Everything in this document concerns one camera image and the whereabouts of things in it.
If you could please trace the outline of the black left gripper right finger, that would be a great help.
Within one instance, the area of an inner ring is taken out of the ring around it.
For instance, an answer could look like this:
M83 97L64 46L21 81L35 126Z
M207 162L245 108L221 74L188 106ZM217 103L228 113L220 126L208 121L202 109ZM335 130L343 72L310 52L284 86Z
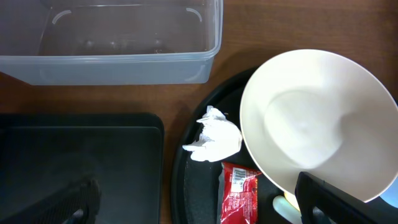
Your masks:
M303 223L391 223L392 210L367 204L308 172L295 187Z

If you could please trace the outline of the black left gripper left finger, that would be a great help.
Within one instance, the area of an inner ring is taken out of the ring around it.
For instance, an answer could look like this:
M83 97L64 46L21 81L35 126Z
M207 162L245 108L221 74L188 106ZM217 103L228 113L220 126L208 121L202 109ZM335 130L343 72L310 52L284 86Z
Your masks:
M98 181L93 177L84 177L21 212L1 220L1 224L94 224L100 210L100 202Z

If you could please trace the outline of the light blue cup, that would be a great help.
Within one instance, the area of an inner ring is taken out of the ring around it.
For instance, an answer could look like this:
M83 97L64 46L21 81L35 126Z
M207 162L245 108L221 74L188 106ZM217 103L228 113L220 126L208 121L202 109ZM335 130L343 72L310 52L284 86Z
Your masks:
M380 198L389 205L398 208L398 178L396 178L389 188L380 195Z

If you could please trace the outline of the beige bowl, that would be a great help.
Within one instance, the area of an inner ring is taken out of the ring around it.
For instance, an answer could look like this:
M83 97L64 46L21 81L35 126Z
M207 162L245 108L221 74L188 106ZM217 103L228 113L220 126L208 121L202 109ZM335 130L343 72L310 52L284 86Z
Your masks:
M308 172L369 202L397 178L397 103L346 57L302 49L269 59L247 82L239 115L253 161L284 192Z

